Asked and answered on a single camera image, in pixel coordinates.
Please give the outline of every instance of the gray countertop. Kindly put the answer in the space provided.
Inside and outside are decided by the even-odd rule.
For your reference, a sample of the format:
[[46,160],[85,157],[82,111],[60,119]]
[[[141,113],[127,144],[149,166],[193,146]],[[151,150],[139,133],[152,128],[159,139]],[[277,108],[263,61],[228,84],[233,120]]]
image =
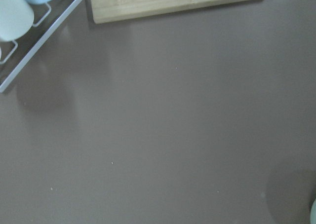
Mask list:
[[82,2],[0,95],[5,224],[307,224],[316,0],[94,25]]

